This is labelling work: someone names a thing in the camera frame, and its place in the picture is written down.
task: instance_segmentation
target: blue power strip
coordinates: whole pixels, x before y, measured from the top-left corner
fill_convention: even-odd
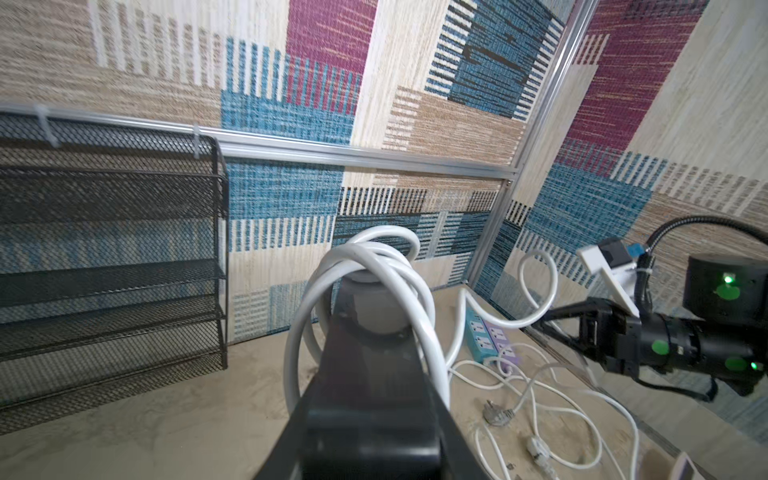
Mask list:
[[[465,341],[477,363],[483,363],[489,356],[498,356],[498,350],[488,329],[485,328],[485,323],[472,309],[468,308],[466,311],[464,326]]]

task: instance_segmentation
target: purple power strip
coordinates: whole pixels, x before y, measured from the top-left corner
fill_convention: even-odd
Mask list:
[[[496,350],[498,350],[498,355],[501,358],[505,360],[509,360],[515,365],[518,365],[520,363],[520,359],[515,353],[515,348],[512,345],[510,345],[510,342],[507,339],[507,336],[504,333],[504,330],[499,326],[489,325],[485,320],[483,320],[482,322],[485,324],[485,328],[488,330],[488,333],[491,335],[491,340],[493,340],[493,344],[496,347]],[[504,372],[510,373],[509,369],[510,369],[509,365],[502,365],[502,370]]]

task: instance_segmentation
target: power strip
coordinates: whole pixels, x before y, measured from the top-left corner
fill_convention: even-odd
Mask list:
[[[488,325],[470,308],[466,310],[464,325],[467,347],[477,363],[483,363],[488,357],[500,356],[518,364],[515,349],[510,345],[504,330]],[[504,371],[508,372],[508,369],[509,366],[506,366]]]

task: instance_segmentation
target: cable tie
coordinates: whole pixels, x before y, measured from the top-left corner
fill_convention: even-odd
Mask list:
[[[192,126],[192,133],[194,135],[194,158],[197,160],[200,158],[200,127],[197,123]]]
[[[40,128],[43,130],[45,140],[47,140],[53,148],[59,148],[61,146],[61,142],[58,141],[55,135],[53,135],[51,124],[48,123],[48,114],[50,113],[48,107],[42,104],[35,104],[35,113],[38,115],[38,123],[40,124]]]

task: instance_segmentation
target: aluminum rail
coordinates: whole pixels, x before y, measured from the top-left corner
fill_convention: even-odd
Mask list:
[[[36,115],[32,105],[0,102],[0,111]],[[146,120],[66,108],[48,108],[48,116],[73,121],[90,121],[120,127],[138,127],[159,131],[193,133],[193,126],[168,121]],[[379,168],[427,174],[512,179],[517,170],[508,165],[491,165],[452,157],[405,154],[372,148],[323,144],[291,138],[251,134],[222,128],[200,127],[200,134],[219,141],[225,157],[245,160],[274,160],[303,164],[339,165],[344,167]]]
[[[518,172],[525,172],[525,165],[531,163],[533,147],[541,137],[544,124],[554,106],[554,100],[563,86],[565,75],[573,63],[581,40],[584,38],[594,15],[594,10],[598,6],[598,2],[599,0],[581,0],[576,4],[571,17],[568,19],[568,23],[565,26],[565,38],[555,52],[555,64],[551,71],[552,73],[545,79],[541,89],[544,92],[544,96],[538,105],[538,110],[533,112],[531,126],[526,129],[515,159],[512,161],[512,164],[517,167]],[[472,289],[477,286],[477,282],[480,280],[480,273],[485,266],[488,255],[491,253],[491,248],[496,241],[498,232],[502,228],[502,222],[506,217],[507,211],[512,205],[512,199],[519,182],[515,181],[516,179],[511,180],[506,182],[506,185],[502,185],[502,189],[496,197],[491,213],[488,216],[488,221],[485,222],[480,235],[478,248],[475,251],[475,255],[472,256],[472,261],[467,269],[467,283]]]

